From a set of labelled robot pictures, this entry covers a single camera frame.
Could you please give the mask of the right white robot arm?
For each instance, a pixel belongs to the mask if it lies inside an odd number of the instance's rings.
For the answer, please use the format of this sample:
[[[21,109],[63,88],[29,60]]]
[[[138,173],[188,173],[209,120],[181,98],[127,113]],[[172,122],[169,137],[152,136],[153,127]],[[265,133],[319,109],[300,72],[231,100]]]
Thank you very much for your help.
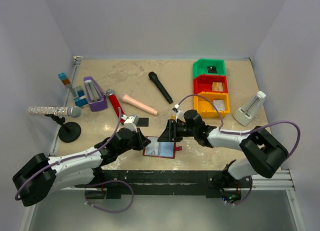
[[[287,149],[266,129],[250,130],[248,134],[219,130],[207,125],[196,110],[188,110],[184,121],[169,119],[158,142],[180,142],[184,137],[193,137],[203,147],[228,148],[244,153],[245,158],[232,161],[224,169],[223,183],[234,187],[244,177],[260,175],[270,179],[289,157]]]

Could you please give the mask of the red leather card holder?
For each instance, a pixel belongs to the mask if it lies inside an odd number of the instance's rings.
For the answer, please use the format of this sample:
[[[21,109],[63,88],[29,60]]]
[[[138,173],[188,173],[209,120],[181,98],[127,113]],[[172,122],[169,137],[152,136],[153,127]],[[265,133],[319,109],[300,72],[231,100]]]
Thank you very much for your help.
[[[151,143],[158,142],[158,137],[148,136],[147,138],[151,141]],[[181,146],[177,146],[175,142],[158,142],[158,143],[159,143],[159,155],[157,156],[145,155],[145,148],[143,150],[142,155],[146,157],[174,159],[176,156],[176,152],[179,152],[183,149]]]

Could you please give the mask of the silver VIP card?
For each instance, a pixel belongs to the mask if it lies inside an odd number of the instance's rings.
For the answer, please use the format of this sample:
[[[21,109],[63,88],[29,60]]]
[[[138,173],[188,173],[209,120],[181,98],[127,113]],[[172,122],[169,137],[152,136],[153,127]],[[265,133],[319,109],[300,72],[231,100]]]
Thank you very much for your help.
[[[147,156],[158,156],[159,155],[159,146],[160,146],[160,144],[158,142],[150,143],[145,148],[144,154]]]

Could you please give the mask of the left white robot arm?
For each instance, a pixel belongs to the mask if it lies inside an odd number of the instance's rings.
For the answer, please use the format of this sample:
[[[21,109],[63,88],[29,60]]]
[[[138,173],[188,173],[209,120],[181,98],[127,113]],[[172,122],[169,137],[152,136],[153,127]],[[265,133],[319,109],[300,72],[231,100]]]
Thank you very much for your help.
[[[77,185],[98,187],[104,175],[95,169],[113,163],[127,151],[141,151],[150,143],[140,129],[121,128],[85,151],[52,158],[36,154],[12,177],[17,189],[14,199],[29,207],[55,189]]]

